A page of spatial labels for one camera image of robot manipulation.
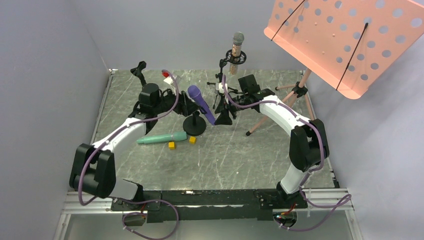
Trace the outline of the teal microphone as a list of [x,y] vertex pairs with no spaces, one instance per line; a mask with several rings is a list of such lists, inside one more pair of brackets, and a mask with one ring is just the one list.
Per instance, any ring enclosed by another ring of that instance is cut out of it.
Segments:
[[144,136],[139,138],[136,143],[137,144],[156,144],[156,143],[164,143],[164,142],[179,142],[184,141],[188,138],[188,135],[185,131],[177,131],[169,134],[162,135],[153,135],[153,136]]

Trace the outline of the round-base mic stand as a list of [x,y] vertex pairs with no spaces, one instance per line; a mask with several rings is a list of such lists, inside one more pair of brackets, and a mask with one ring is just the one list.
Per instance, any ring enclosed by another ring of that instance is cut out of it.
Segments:
[[140,61],[137,67],[130,69],[131,74],[139,79],[142,87],[144,87],[147,84],[145,76],[143,74],[143,70],[146,67],[147,67],[147,63],[145,61]]
[[183,130],[189,136],[199,136],[206,130],[206,121],[201,117],[201,108],[192,100],[185,100],[183,105]]

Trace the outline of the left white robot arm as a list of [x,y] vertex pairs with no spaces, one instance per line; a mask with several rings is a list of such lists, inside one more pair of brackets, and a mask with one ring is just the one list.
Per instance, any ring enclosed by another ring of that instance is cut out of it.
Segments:
[[74,155],[69,186],[98,198],[120,198],[131,202],[144,201],[141,184],[117,177],[122,153],[156,125],[159,115],[175,112],[185,117],[197,112],[199,106],[185,91],[161,90],[155,83],[142,87],[132,112],[124,123],[93,144],[80,144]]

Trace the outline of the rhinestone glitter microphone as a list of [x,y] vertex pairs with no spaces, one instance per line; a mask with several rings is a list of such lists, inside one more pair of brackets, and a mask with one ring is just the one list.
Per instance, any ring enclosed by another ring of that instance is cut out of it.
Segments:
[[238,62],[240,61],[241,56],[241,48],[242,43],[244,41],[245,37],[244,34],[240,31],[236,32],[233,35],[233,45],[231,50],[231,57],[230,57],[230,67],[229,67],[229,73],[231,75],[236,75],[238,72]]

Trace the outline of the round-base mic stand front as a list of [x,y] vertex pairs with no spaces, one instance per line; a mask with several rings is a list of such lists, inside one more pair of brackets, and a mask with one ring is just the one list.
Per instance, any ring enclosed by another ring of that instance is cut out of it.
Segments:
[[192,100],[185,100],[183,105],[183,130],[189,136],[199,136],[206,130],[206,121],[201,117],[201,108]]

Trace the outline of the purple microphone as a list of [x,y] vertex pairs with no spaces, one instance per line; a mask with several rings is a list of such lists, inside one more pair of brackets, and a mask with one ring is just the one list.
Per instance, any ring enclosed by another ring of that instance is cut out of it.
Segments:
[[187,89],[189,97],[194,100],[194,102],[199,105],[200,112],[206,117],[208,122],[214,126],[215,125],[215,116],[212,114],[208,104],[204,100],[200,89],[196,85],[190,85]]

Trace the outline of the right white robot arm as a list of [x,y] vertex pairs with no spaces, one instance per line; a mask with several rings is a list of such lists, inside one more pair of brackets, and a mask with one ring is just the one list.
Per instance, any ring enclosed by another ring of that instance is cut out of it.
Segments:
[[246,109],[253,109],[273,120],[290,137],[290,166],[278,185],[287,195],[298,192],[308,175],[321,169],[321,162],[329,156],[323,122],[295,112],[274,91],[261,89],[252,74],[239,78],[238,82],[242,93],[235,97],[230,96],[225,75],[215,85],[221,97],[215,125],[232,125],[236,113]]

